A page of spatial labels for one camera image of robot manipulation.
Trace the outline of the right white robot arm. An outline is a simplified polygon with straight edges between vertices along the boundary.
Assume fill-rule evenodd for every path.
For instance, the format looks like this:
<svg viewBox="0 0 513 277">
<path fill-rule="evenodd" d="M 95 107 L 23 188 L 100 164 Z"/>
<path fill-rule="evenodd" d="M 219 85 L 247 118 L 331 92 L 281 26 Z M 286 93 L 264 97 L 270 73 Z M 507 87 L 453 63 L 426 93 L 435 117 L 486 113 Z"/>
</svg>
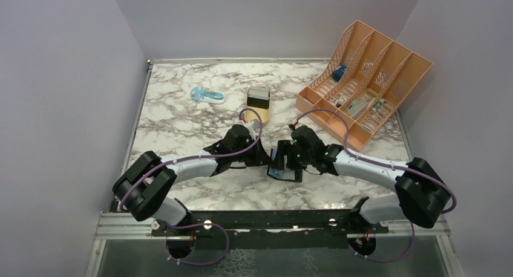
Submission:
<svg viewBox="0 0 513 277">
<path fill-rule="evenodd" d="M 366 157 L 342 145 L 326 145 L 307 126 L 291 133 L 292 154 L 301 166 L 313 166 L 320 174 L 358 178 L 392 192 L 378 198 L 363 197 L 346 220 L 355 232 L 363 233 L 381 221 L 408 220 L 430 229 L 443 213 L 450 194 L 443 181 L 422 158 L 411 162 L 385 162 Z"/>
</svg>

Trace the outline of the gold oval tray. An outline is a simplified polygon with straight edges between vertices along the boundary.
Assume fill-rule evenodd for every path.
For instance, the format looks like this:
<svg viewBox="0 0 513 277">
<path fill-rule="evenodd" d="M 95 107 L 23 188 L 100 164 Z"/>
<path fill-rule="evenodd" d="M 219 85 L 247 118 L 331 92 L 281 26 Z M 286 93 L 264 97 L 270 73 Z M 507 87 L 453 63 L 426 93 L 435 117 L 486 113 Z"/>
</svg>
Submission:
<svg viewBox="0 0 513 277">
<path fill-rule="evenodd" d="M 260 116 L 263 126 L 266 126 L 270 118 L 270 88 L 250 86 L 246 95 L 246 108 L 255 110 Z"/>
</svg>

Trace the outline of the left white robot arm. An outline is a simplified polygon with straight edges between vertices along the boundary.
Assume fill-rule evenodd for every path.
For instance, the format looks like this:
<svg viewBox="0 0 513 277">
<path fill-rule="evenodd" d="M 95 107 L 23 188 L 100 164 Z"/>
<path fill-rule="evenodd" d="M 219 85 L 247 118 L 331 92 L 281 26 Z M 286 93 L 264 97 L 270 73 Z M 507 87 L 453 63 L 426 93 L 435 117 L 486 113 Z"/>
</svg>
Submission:
<svg viewBox="0 0 513 277">
<path fill-rule="evenodd" d="M 269 165 L 272 159 L 251 127 L 236 124 L 197 155 L 166 161 L 154 151 L 144 152 L 114 183 L 112 192 L 120 207 L 137 221 L 154 218 L 174 234 L 182 235 L 192 223 L 191 212 L 178 199 L 168 198 L 171 187 L 194 178 L 216 176 L 238 162 L 247 168 Z"/>
</svg>

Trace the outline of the black card holder wallet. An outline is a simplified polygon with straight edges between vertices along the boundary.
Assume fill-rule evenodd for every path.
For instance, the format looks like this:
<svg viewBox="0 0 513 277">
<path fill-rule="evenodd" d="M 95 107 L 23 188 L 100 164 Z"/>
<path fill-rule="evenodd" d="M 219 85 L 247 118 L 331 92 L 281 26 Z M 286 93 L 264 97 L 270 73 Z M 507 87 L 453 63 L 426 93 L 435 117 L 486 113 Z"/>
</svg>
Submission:
<svg viewBox="0 0 513 277">
<path fill-rule="evenodd" d="M 275 180 L 302 182 L 304 166 L 298 162 L 290 140 L 280 140 L 277 146 L 271 149 L 271 164 L 267 167 L 267 175 Z"/>
</svg>

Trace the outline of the black credit card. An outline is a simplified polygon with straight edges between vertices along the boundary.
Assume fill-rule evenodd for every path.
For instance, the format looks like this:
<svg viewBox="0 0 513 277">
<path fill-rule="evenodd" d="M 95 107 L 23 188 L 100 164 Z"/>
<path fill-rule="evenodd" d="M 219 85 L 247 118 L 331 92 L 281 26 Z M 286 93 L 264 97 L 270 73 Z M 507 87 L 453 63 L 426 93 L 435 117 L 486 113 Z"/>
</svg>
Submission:
<svg viewBox="0 0 513 277">
<path fill-rule="evenodd" d="M 248 95 L 246 106 L 248 108 L 269 109 L 270 97 L 251 97 Z"/>
</svg>

